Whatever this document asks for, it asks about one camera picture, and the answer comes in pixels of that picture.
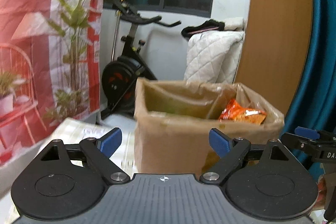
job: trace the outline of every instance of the printed curtain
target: printed curtain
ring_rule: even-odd
[[[0,0],[0,165],[100,108],[103,0]]]

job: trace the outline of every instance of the chair print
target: chair print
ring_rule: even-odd
[[[47,137],[47,128],[38,110],[33,67],[19,47],[0,43],[0,75],[15,75],[21,84],[12,90],[9,110],[0,114],[0,165],[22,147]]]

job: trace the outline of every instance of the plastic bag liner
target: plastic bag liner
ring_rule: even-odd
[[[231,138],[264,144],[277,139],[284,115],[243,84],[148,81],[139,78],[135,91],[134,159],[140,173],[199,176],[217,160],[209,131],[218,128]],[[230,99],[242,107],[266,111],[262,125],[218,121]]]

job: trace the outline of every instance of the orange snack bag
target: orange snack bag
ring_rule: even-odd
[[[262,124],[266,119],[266,112],[254,108],[242,107],[235,99],[231,99],[219,117],[219,120],[233,120]]]

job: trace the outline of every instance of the blue gripper pad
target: blue gripper pad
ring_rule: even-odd
[[[229,153],[233,147],[232,139],[216,128],[212,128],[209,132],[209,144],[220,158]]]
[[[320,138],[319,133],[316,130],[303,128],[303,127],[297,127],[294,130],[295,135],[305,137],[312,140],[318,140]]]
[[[120,128],[113,128],[110,132],[97,140],[97,148],[106,157],[110,158],[121,145],[122,138]]]

